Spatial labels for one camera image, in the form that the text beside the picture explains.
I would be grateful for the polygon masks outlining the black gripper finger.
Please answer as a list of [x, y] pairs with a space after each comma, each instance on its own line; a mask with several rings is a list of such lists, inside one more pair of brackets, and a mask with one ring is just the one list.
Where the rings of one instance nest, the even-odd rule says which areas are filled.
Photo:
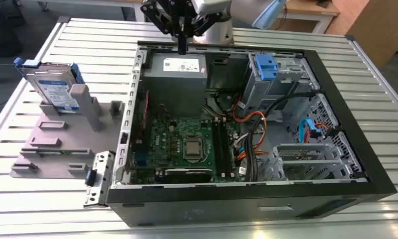
[[203, 36], [207, 30], [218, 23], [222, 22], [223, 12], [212, 13], [206, 16], [188, 13], [183, 25], [183, 54], [188, 51], [188, 39], [194, 36]]
[[174, 41], [178, 42], [178, 52], [179, 54], [184, 53], [184, 38], [180, 33], [179, 22], [172, 21], [172, 16], [167, 12], [159, 9], [158, 0], [144, 0], [142, 4], [142, 12], [146, 15], [147, 19], [155, 24], [159, 30], [166, 35], [171, 35]]

